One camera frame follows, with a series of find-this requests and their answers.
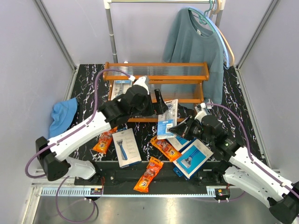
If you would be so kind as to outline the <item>Gillette razor blister pack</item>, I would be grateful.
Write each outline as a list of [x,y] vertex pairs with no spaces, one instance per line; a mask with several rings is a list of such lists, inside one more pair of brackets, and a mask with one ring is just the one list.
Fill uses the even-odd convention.
[[171,133],[169,129],[177,125],[178,99],[166,101],[165,103],[168,109],[164,114],[158,116],[158,123],[157,123],[158,140],[175,137],[175,134]]

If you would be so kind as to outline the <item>orange BIC razor bag front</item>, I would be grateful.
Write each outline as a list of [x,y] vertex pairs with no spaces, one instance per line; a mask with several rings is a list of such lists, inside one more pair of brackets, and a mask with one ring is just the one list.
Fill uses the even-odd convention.
[[157,158],[151,157],[146,167],[146,171],[143,173],[133,190],[148,193],[149,185],[152,180],[157,176],[159,171],[162,169],[164,163]]

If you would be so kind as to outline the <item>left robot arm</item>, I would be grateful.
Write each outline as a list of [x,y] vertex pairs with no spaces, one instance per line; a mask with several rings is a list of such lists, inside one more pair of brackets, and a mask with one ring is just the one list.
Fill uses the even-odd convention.
[[64,176],[79,177],[95,185],[101,179],[99,169],[90,161],[70,157],[78,147],[97,135],[125,124],[131,117],[147,117],[166,112],[167,106],[159,89],[155,90],[156,102],[153,103],[148,91],[133,85],[126,93],[101,105],[96,113],[65,133],[50,138],[36,140],[38,160],[48,181],[56,181]]

